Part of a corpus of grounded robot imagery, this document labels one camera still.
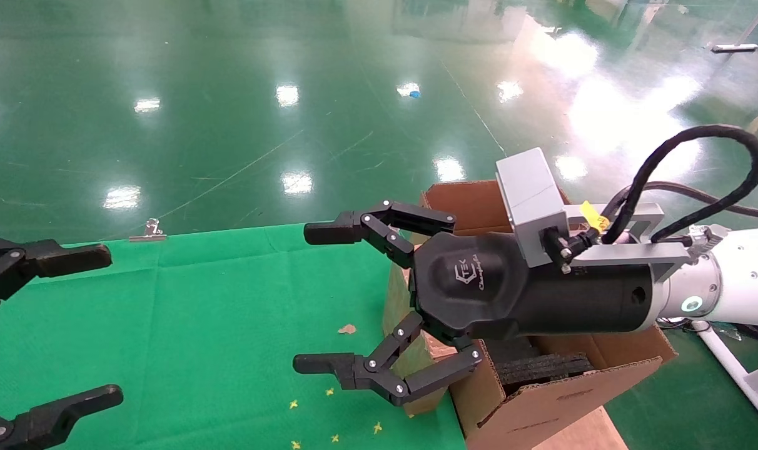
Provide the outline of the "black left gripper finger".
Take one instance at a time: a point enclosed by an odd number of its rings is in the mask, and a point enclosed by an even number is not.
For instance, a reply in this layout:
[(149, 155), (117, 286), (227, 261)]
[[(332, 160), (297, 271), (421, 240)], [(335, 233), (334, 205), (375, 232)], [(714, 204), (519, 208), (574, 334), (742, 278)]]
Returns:
[(56, 240), (16, 243), (0, 238), (0, 305), (35, 278), (86, 273), (113, 264), (102, 243), (66, 248)]
[(0, 449), (48, 449), (64, 444), (79, 419), (115, 408), (124, 401), (118, 385), (108, 384), (31, 408), (11, 421), (0, 416)]

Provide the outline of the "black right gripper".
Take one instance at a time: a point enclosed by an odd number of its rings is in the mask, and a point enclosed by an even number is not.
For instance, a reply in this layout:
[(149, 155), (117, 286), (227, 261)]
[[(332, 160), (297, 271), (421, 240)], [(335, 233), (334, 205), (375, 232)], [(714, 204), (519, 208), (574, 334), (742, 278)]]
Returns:
[[(579, 267), (565, 274), (552, 263), (529, 267), (514, 234), (456, 236), (456, 215), (410, 203), (382, 201), (343, 211), (333, 221), (304, 225), (309, 245), (365, 241), (412, 269), (414, 310), (369, 356), (301, 354), (293, 369), (331, 374), (342, 390), (371, 390), (394, 406), (461, 381), (483, 361), (471, 339), (627, 333), (647, 322), (653, 294), (646, 264)], [(417, 250), (401, 231), (432, 237)], [(422, 331), (457, 353), (408, 376), (392, 367)]]

